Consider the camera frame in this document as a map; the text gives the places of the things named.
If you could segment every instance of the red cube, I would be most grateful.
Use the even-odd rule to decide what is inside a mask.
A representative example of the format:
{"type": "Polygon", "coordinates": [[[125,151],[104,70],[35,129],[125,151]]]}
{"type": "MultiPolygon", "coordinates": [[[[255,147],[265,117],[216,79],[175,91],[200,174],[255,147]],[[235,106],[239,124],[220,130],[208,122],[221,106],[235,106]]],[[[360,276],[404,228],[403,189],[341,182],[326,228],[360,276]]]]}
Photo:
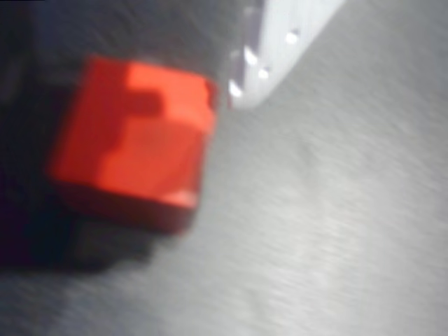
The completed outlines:
{"type": "Polygon", "coordinates": [[[175,232],[197,206],[215,85],[197,74],[94,57],[48,173],[81,213],[175,232]]]}

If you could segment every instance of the red block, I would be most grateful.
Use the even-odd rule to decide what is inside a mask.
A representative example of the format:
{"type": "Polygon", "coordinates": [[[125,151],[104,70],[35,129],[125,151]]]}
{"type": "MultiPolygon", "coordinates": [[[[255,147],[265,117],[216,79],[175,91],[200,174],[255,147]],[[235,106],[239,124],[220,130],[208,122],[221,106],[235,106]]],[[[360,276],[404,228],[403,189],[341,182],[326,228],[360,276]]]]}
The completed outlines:
{"type": "Polygon", "coordinates": [[[167,232],[197,206],[215,85],[184,71],[93,58],[48,173],[84,214],[167,232]]]}

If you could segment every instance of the brushed metal surface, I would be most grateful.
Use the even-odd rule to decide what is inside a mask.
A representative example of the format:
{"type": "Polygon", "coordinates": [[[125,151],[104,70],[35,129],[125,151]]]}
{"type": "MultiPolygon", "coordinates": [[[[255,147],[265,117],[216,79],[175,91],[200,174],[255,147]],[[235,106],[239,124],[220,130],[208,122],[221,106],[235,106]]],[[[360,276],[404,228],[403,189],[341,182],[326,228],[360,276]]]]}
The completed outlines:
{"type": "MultiPolygon", "coordinates": [[[[213,74],[227,3],[154,12],[155,44],[213,74]]],[[[446,335],[447,15],[349,1],[266,104],[220,112],[192,232],[96,275],[0,276],[1,334],[446,335]]]]}

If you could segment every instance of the red plastic block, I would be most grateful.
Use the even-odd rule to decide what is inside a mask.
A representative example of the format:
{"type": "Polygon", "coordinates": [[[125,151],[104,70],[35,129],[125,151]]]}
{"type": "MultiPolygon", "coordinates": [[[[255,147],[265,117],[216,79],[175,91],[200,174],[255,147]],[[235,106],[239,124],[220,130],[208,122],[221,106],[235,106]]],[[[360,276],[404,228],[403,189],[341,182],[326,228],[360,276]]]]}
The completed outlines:
{"type": "Polygon", "coordinates": [[[197,206],[215,87],[193,73],[93,58],[48,166],[66,203],[182,230],[197,206]]]}

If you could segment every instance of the white object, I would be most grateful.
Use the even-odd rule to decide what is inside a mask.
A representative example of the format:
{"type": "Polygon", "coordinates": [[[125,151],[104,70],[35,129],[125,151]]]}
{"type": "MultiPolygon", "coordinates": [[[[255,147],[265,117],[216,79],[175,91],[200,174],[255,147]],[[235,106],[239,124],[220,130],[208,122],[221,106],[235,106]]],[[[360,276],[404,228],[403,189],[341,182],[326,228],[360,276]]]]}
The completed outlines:
{"type": "Polygon", "coordinates": [[[344,0],[254,0],[231,56],[229,101],[234,109],[263,102],[288,75],[344,0]]]}

